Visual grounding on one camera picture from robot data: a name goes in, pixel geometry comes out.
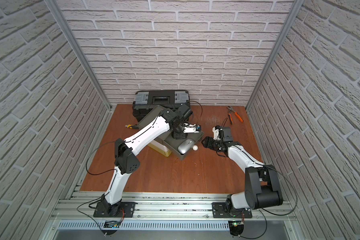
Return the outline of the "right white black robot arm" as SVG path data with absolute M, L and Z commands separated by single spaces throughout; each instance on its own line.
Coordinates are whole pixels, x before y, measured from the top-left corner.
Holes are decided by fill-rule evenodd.
M 217 125 L 213 127 L 213 134 L 213 137 L 202 140 L 204 148 L 231 159 L 245 173 L 245 190 L 227 196 L 229 214 L 245 209 L 280 206 L 284 199 L 275 167 L 258 161 L 239 142 L 235 142 L 229 127 Z

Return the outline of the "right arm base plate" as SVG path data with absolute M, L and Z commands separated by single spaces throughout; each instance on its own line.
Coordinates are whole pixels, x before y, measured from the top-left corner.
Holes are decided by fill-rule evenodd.
M 235 219 L 251 219 L 253 217 L 252 210 L 250 208 L 235 209 L 232 206 L 228 206 L 225 202 L 213 202 L 212 213 L 215 219 L 222 218 L 235 218 Z

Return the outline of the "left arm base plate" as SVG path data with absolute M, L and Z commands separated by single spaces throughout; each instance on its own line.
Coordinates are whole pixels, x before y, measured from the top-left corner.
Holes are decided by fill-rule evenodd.
M 106 207 L 104 203 L 98 202 L 93 216 L 95 218 L 131 218 L 134 214 L 136 202 L 118 202 Z

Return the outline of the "silver computer mouse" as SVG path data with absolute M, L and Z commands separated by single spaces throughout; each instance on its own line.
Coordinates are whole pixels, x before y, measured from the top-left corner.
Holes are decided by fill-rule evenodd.
M 196 142 L 193 139 L 186 139 L 178 146 L 177 150 L 181 155 L 184 155 L 193 148 L 195 143 Z

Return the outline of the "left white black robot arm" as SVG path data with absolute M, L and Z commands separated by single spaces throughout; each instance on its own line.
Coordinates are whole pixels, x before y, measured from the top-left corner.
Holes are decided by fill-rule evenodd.
M 142 130 L 122 140 L 115 141 L 115 167 L 109 187 L 96 206 L 96 215 L 115 217 L 121 208 L 122 193 L 130 175 L 137 170 L 140 162 L 137 155 L 149 143 L 166 132 L 184 134 L 184 123 L 192 114 L 191 108 L 182 104 L 177 110 L 163 109 Z

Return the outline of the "grey three-drawer storage box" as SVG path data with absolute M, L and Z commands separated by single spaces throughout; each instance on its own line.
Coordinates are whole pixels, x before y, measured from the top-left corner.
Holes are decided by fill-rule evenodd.
M 150 111 L 137 125 L 139 129 L 143 129 L 148 124 L 150 124 L 155 117 L 157 117 L 162 110 L 165 108 L 163 106 L 156 106 L 152 111 Z M 174 155 L 176 155 L 180 160 L 184 160 L 185 157 L 189 154 L 190 151 L 186 152 L 185 154 L 181 154 L 178 151 L 178 147 L 186 140 L 186 139 L 192 139 L 196 143 L 201 141 L 201 138 L 203 137 L 204 132 L 200 131 L 199 133 L 188 133 L 187 137 L 185 139 L 176 140 L 172 137 L 171 132 L 165 132 L 158 136 L 155 141 L 159 144 L 166 146 L 169 150 L 172 151 Z

